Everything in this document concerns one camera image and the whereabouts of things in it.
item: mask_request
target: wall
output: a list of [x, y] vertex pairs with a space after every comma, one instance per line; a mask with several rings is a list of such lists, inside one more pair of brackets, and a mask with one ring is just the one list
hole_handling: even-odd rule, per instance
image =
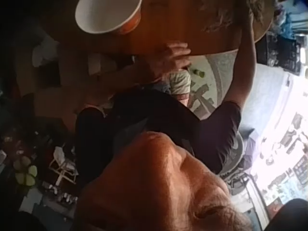
[[280, 68], [258, 64], [252, 91], [242, 113], [240, 132], [255, 128], [261, 135], [274, 112], [286, 73]]

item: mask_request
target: patterned rug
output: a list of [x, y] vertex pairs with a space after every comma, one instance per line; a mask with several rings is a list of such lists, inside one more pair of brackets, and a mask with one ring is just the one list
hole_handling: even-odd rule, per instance
[[191, 70], [205, 73], [204, 77], [191, 71], [192, 86], [188, 107], [200, 119], [205, 119], [221, 104], [231, 80], [236, 52], [191, 57]]

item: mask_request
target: red and white cup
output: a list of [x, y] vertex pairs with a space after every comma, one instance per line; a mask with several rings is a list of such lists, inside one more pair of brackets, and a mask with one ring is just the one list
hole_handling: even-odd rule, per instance
[[142, 0], [80, 0], [75, 11], [79, 28], [90, 34], [124, 35], [141, 20]]

